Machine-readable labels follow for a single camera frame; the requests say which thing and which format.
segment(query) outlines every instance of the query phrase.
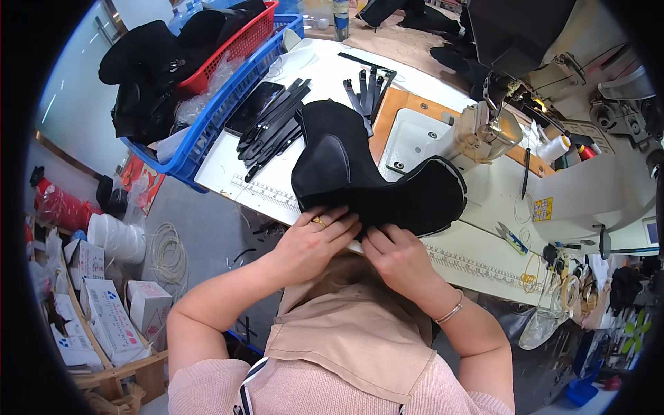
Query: floor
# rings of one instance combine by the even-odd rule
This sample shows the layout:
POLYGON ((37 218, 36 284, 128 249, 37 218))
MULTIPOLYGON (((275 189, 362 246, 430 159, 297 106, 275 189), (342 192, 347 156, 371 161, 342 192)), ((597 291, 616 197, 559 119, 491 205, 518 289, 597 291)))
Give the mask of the floor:
MULTIPOLYGON (((278 242, 279 235, 268 236, 263 232, 254 234, 270 221, 263 216, 240 208, 234 202, 216 194, 197 193, 176 179, 167 177, 157 194, 149 216, 145 220, 147 235, 164 222, 172 223, 187 250, 189 259, 189 289, 197 284, 247 264, 269 252, 278 242), (235 264, 235 258, 243 254, 235 264)), ((149 265, 149 257, 144 265, 129 270, 135 278, 155 280, 155 273, 149 265)), ((167 287, 171 293, 177 286, 167 287)), ((251 343, 264 348, 272 318, 277 312, 281 293, 277 292, 247 309, 240 319, 249 317, 250 328, 256 333, 251 343)), ((246 335, 241 326, 236 332, 246 335)), ((550 404, 573 375, 562 370, 549 370, 546 365, 551 360, 555 333, 549 342, 532 350, 522 350, 513 345, 514 391, 517 415, 531 414, 550 404)), ((444 333, 440 333, 432 347, 438 351, 457 374, 459 357, 454 353, 444 333)), ((141 414, 166 414, 167 397, 151 402, 141 414)))

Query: green fan blade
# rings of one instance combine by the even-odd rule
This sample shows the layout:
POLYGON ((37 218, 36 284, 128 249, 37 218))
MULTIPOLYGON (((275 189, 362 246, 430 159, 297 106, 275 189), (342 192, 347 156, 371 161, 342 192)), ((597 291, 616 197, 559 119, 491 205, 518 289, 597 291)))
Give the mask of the green fan blade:
POLYGON ((641 327, 643 325, 644 319, 645 319, 645 310, 641 309, 641 311, 639 311, 639 317, 636 319, 636 327, 641 327))
POLYGON ((634 337, 634 341, 636 343, 634 346, 634 353, 638 353, 641 351, 641 336, 634 337))
POLYGON ((629 351, 629 349, 631 348, 632 343, 634 343, 634 338, 633 337, 625 342, 625 345, 623 346, 623 349, 622 349, 622 353, 627 353, 629 351))

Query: warning sticker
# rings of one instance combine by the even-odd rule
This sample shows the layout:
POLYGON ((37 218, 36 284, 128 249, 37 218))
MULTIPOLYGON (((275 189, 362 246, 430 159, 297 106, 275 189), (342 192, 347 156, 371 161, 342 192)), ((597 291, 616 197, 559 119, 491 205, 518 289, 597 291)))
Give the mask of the warning sticker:
POLYGON ((542 199, 535 202, 535 211, 533 212, 533 222, 540 220, 551 219, 551 206, 553 206, 553 198, 542 199))

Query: woman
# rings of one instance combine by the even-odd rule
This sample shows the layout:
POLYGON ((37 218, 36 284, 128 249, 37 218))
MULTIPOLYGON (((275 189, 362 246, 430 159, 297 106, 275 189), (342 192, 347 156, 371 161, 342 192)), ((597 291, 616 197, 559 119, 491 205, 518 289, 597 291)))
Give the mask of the woman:
POLYGON ((303 213, 272 252, 175 304, 167 323, 172 414, 514 412, 511 348, 498 322, 395 225, 363 238, 373 267, 337 255, 362 228, 347 213, 303 213), (267 360, 249 373, 248 363, 229 359, 222 332, 284 287, 267 360), (458 380, 430 348, 431 319, 461 356, 458 380))

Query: white thread spool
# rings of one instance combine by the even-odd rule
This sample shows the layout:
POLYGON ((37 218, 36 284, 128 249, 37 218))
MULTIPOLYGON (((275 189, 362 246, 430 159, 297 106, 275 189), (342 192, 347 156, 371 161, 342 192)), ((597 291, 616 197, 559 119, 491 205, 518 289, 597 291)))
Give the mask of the white thread spool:
POLYGON ((536 154, 537 157, 541 158, 546 164, 551 164, 556 159, 570 149, 570 140, 567 139, 564 135, 559 135, 549 144, 542 145, 537 147, 536 154))

